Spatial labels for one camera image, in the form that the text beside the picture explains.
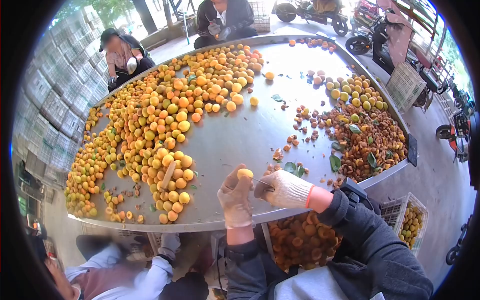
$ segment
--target stacked crates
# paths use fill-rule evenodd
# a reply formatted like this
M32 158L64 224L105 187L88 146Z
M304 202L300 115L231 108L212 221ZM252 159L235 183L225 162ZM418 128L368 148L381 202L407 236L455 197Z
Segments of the stacked crates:
M108 92L105 53L98 52L103 30L93 7L83 7L44 33L27 66L12 147L25 161L46 164L36 173L46 184L58 187L65 178L89 109Z

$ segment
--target baseball cap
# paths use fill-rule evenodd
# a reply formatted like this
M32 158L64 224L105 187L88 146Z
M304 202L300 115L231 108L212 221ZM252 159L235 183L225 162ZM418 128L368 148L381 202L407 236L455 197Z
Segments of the baseball cap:
M114 28L107 28L102 32L102 35L100 36L100 49L98 52L103 51L103 47L105 47L105 44L110 40L112 35L119 36L119 33Z

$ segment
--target glove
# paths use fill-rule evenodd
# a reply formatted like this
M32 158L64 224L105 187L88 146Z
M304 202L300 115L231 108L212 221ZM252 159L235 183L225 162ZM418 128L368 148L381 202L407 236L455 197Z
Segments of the glove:
M127 71L128 75L131 75L135 70L137 69L137 58L136 57L130 57L130 59L127 61Z
M211 23L211 24L208 26L207 29L208 29L208 32L209 32L211 35L213 35L213 36L219 34L220 31L221 31L220 25L215 24L215 23Z
M218 37L215 37L215 39L217 41L224 41L227 39L227 36L230 35L230 28L228 27L225 27L223 28L223 30L220 32L220 34L218 35Z
M307 200L314 185L285 170L278 170L263 176L261 181L274 187L273 192L266 190L267 185L259 182L255 187L255 198L262 198L274 206L282 208L306 208Z
M245 168L244 164L238 165L227 176L217 192L225 215L225 227L228 229L252 224L252 205L248 200L248 193L253 189L253 182L247 176L238 180L237 172L242 168Z
M175 253L180 250L180 238L178 233L162 233L162 243L158 248L158 254L163 254L171 260L175 260Z
M115 86L117 86L117 78L114 76L111 76L110 79L108 80L108 87L114 88Z

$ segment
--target woman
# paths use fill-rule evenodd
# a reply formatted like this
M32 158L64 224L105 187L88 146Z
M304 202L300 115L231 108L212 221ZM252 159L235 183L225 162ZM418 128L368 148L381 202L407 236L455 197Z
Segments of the woman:
M252 7L247 0L205 0L198 7L195 49L250 36L257 36Z
M108 91L111 92L131 78L155 66L149 53L136 38L121 35L115 29L108 28L100 36L99 52L107 52Z
M283 208L310 208L343 236L326 266L291 276L265 263L253 236L248 200L252 180L237 179L238 165L225 179L218 199L227 227L227 299L428 299L433 284L408 247L380 216L284 170L261 178L255 197ZM348 241L348 250L342 249Z

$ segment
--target stainless steel table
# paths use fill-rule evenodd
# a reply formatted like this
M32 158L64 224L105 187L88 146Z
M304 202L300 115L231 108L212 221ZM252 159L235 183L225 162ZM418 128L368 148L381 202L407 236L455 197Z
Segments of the stainless steel table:
M242 89L241 94L244 96L243 105L237 106L237 110L226 114L223 113L206 113L204 112L202 120L198 123L192 123L190 130L186 133L186 140L183 143L177 143L176 150L181 150L184 154L190 155L194 159L192 169L199 174L198 178L194 178L189 182L198 189L185 189L191 196L190 203L186 205L174 224L161 225L158 216L161 211L150 212L150 204L154 204L152 194L148 190L146 183L140 182L142 188L141 195L138 198L126 198L126 200L118 205L119 210L132 211L134 215L142 214L145 218L145 224L136 224L129 220L125 223L126 230L135 231L151 231L151 232L193 232L193 231L210 231L224 228L223 211L218 202L216 193L224 178L230 173L237 164L244 163L253 171L256 178L260 178L266 171L268 164L275 164L272 160L274 152L271 149L283 148L287 144L287 137L291 134L297 134L300 144L293 146L289 152L284 151L284 158L281 166L286 162L302 162L310 173L304 175L305 180L331 189L325 183L320 183L321 178L326 180L336 178L336 174L331 171L329 155L331 153L331 141L324 134L323 129L319 130L319 138L315 142L310 141L304 143L302 138L309 137L313 128L306 120L303 126L308 127L307 134L299 133L293 129L294 117L297 114L296 108L304 105L313 111L317 109L320 113L331 110L335 103L330 102L329 97L325 93L325 86L322 85L318 89L314 89L311 84L307 83L307 71L324 70L327 77L336 79L352 75L352 71L347 67L355 66L357 75L365 75L370 79L371 85L375 90L380 91L382 96L385 92L379 86L374 77L364 69L360 63L351 56L341 45L337 44L336 51L331 54L322 50L320 47L308 48L306 44L297 43L296 46L288 45L290 39L304 38L305 36L258 36L244 40L231 41L215 47L237 45L249 45L254 49L258 49L265 59L262 73L273 72L276 77L273 81L267 81L261 74L255 76L254 83L251 84L253 92L247 93L246 88ZM310 36L312 38L322 38L319 36ZM196 52L204 52L210 49L200 49ZM289 107L282 110L280 107L283 103L274 101L271 97L275 94L280 95ZM250 105L251 96L258 97L260 103L254 107ZM399 122L400 128L408 136L408 129L404 125L399 113L391 105L391 101L387 96L384 100L389 104L388 111L393 118ZM108 109L103 105L105 99L98 105L103 106L104 114ZM93 131L102 131L109 119L100 118ZM408 164L407 160L401 161L399 164L389 168L383 173L369 178L359 183L360 187L367 188L375 183L385 179L389 175L399 171ZM120 179L117 177L116 171L108 168L104 173L103 182L106 188L116 186L117 193L122 190L133 191L134 182L129 176ZM94 201L98 207L98 216L93 218L77 218L82 222L87 222L99 226L122 229L122 223L105 221L103 219L103 211L106 207L103 194L93 195L91 201ZM303 209L279 209L271 206L269 203L256 199L253 192L250 195L250 201L253 205L253 221L255 223L263 223L267 221L296 215L305 210ZM135 205L141 206L140 210L135 209Z

